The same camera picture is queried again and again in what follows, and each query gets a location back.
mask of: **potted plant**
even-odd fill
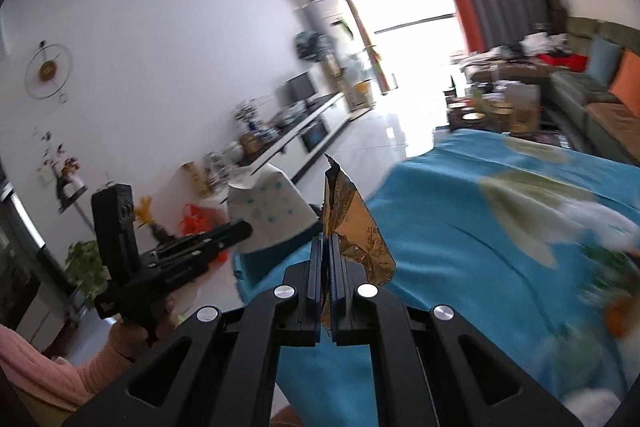
[[[94,299],[107,289],[110,279],[102,264],[97,241],[78,241],[66,254],[65,275],[84,295],[84,304],[94,308]]]

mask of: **hand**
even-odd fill
[[[178,327],[178,312],[175,310],[175,298],[173,295],[168,295],[164,300],[164,308],[166,315],[162,317],[156,326],[158,339],[162,339]],[[148,333],[145,328],[135,324],[117,322],[109,331],[108,342],[123,357],[135,360],[149,349],[146,343],[147,337]]]

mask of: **wall clock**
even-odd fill
[[[66,46],[47,45],[42,41],[24,74],[24,89],[36,100],[45,100],[59,93],[60,101],[66,102],[66,94],[61,90],[71,75],[72,67],[71,52]]]

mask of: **green sofa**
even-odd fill
[[[589,55],[591,40],[596,35],[622,44],[640,55],[640,30],[628,26],[569,17],[567,34],[572,50],[581,55]],[[620,100],[607,87],[585,73],[556,70],[549,74],[546,98],[567,115],[575,128],[591,143],[597,156],[640,165],[636,149],[636,143],[640,144],[640,120],[619,105]]]

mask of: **window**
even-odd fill
[[[444,125],[442,91],[450,87],[449,57],[464,49],[453,0],[353,0],[387,77],[428,100],[434,123]]]

